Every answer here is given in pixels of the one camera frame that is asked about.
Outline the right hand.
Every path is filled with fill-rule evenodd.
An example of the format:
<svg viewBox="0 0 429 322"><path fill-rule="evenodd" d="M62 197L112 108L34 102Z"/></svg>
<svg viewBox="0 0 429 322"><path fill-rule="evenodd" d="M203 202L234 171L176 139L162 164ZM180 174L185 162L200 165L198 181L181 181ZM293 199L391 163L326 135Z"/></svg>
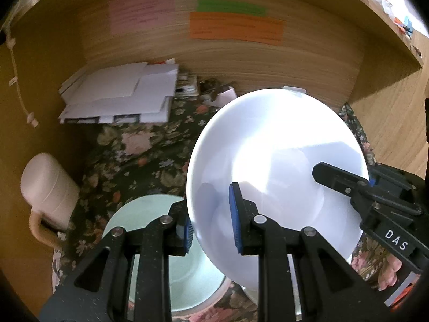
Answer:
<svg viewBox="0 0 429 322"><path fill-rule="evenodd" d="M382 265L382 269L377 278L378 290L383 291L392 287L397 282L397 272L402 267L402 261L392 254L388 254Z"/></svg>

